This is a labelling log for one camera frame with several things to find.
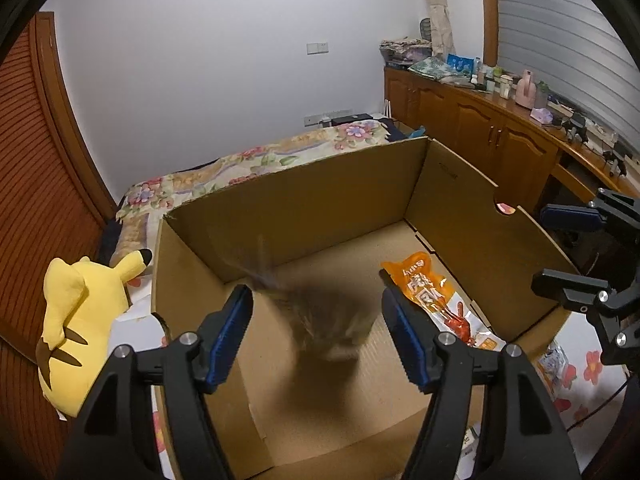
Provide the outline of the yellow Pikachu plush toy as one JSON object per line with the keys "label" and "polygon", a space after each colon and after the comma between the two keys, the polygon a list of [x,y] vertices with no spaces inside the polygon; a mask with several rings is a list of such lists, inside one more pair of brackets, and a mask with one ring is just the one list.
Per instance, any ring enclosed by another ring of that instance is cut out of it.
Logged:
{"label": "yellow Pikachu plush toy", "polygon": [[43,396],[64,416],[78,415],[107,359],[112,324],[130,307],[127,284],[151,261],[152,252],[143,248],[112,268],[88,257],[49,263],[36,362]]}

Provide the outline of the brown cardboard box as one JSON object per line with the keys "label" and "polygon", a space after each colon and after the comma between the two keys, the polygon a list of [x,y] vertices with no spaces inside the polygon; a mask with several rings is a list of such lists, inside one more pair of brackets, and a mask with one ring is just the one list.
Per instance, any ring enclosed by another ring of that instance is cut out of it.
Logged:
{"label": "brown cardboard box", "polygon": [[[533,276],[572,264],[523,209],[495,205],[495,185],[425,138],[370,146],[250,179],[163,218],[152,301],[169,333],[195,330],[247,270],[280,286],[378,316],[382,263],[426,248],[491,329],[534,358],[567,312],[537,297]],[[239,479],[383,479],[404,468],[428,397],[408,381],[377,318],[351,356],[303,356],[264,295],[228,380],[206,396]]]}

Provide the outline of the strawberry print table cloth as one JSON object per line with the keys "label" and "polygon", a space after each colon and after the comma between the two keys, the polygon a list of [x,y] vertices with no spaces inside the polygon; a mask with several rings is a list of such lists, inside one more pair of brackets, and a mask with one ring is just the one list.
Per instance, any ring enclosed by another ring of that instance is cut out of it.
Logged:
{"label": "strawberry print table cloth", "polygon": [[[577,315],[534,367],[586,468],[620,414],[625,370],[601,363],[597,337]],[[228,382],[205,406],[239,478],[313,464],[357,479],[398,469],[429,400],[408,382],[382,321],[363,346],[316,358],[295,350],[273,304],[258,297]]]}

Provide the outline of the wooden sideboard cabinet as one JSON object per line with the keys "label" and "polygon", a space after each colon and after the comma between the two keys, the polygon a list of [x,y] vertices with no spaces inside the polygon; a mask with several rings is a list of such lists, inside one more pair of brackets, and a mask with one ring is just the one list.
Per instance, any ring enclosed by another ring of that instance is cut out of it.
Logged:
{"label": "wooden sideboard cabinet", "polygon": [[408,70],[384,68],[384,94],[393,118],[456,152],[498,185],[498,201],[531,214],[560,184],[582,203],[599,188],[637,197],[622,176],[608,174],[605,159],[570,143],[560,127],[545,127],[528,110],[498,94],[460,89]]}

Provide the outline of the pink water bottle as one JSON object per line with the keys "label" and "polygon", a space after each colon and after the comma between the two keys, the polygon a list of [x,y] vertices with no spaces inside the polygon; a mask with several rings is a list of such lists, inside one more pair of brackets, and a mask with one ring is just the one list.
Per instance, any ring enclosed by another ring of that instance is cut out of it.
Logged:
{"label": "pink water bottle", "polygon": [[534,83],[533,73],[530,70],[524,70],[521,79],[516,85],[514,101],[521,107],[532,110],[536,100],[536,84]]}

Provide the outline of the floral bed quilt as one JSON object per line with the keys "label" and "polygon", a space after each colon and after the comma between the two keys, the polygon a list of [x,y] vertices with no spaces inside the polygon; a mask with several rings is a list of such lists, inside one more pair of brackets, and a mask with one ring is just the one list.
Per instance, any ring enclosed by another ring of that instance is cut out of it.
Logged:
{"label": "floral bed quilt", "polygon": [[136,249],[155,247],[160,219],[185,202],[229,185],[362,148],[404,140],[398,123],[365,119],[299,133],[222,156],[195,169],[165,174],[130,186],[116,212],[119,237],[108,263],[114,266]]}

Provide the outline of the beige curtain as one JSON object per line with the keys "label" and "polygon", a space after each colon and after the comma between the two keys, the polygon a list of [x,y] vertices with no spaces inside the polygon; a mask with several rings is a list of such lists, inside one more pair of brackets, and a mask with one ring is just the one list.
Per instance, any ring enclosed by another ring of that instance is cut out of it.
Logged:
{"label": "beige curtain", "polygon": [[426,4],[431,20],[432,52],[445,61],[449,53],[454,53],[448,0],[426,0]]}

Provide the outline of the folded clothes pile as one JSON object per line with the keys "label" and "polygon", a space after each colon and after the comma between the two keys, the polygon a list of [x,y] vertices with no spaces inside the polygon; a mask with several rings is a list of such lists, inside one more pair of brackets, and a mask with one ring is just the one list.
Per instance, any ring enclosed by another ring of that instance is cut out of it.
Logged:
{"label": "folded clothes pile", "polygon": [[380,52],[387,66],[406,68],[429,58],[432,46],[428,40],[405,37],[382,40]]}

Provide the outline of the blue box on sideboard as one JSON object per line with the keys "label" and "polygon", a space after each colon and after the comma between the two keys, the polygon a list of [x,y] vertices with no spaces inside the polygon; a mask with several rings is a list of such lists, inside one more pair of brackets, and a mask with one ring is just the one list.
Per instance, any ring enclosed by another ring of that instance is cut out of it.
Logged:
{"label": "blue box on sideboard", "polygon": [[447,55],[447,65],[458,74],[472,76],[475,68],[474,58],[466,58],[453,53]]}

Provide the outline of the blurred brown snack packet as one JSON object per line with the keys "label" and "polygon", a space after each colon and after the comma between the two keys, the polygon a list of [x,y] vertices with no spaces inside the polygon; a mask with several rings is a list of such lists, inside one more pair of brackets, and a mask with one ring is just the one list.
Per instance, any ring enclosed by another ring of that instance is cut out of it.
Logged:
{"label": "blurred brown snack packet", "polygon": [[264,295],[290,326],[298,352],[325,361],[358,358],[380,309],[336,287],[279,280],[270,266],[264,240],[253,255],[242,252],[229,266],[243,272],[250,288]]}

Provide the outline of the white wall switch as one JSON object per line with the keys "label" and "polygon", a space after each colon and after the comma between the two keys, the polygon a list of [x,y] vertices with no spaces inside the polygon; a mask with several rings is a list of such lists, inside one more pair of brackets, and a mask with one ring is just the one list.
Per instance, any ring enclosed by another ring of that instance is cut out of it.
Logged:
{"label": "white wall switch", "polygon": [[313,42],[306,44],[306,53],[308,55],[327,54],[329,52],[329,44],[327,42]]}

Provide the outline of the brown louvered wardrobe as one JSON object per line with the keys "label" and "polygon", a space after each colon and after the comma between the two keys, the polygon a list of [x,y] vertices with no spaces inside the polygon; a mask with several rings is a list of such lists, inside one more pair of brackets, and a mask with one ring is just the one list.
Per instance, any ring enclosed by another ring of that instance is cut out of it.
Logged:
{"label": "brown louvered wardrobe", "polygon": [[38,382],[44,272],[96,256],[115,209],[70,106],[54,15],[38,12],[1,64],[2,478],[55,474],[68,427]]}

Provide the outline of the grey window blind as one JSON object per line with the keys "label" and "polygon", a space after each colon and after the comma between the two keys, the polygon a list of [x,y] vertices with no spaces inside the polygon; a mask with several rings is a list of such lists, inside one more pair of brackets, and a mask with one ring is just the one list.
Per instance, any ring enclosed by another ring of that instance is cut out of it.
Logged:
{"label": "grey window blind", "polygon": [[530,70],[639,148],[639,70],[592,0],[498,0],[498,65]]}

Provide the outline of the orange white snack packet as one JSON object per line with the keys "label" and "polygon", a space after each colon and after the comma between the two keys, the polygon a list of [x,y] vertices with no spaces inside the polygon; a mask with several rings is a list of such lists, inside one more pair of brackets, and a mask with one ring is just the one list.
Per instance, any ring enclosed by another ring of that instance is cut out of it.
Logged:
{"label": "orange white snack packet", "polygon": [[454,280],[436,269],[428,252],[415,252],[401,262],[385,261],[381,266],[441,332],[453,333],[468,346],[482,350],[500,351],[506,345],[469,308]]}

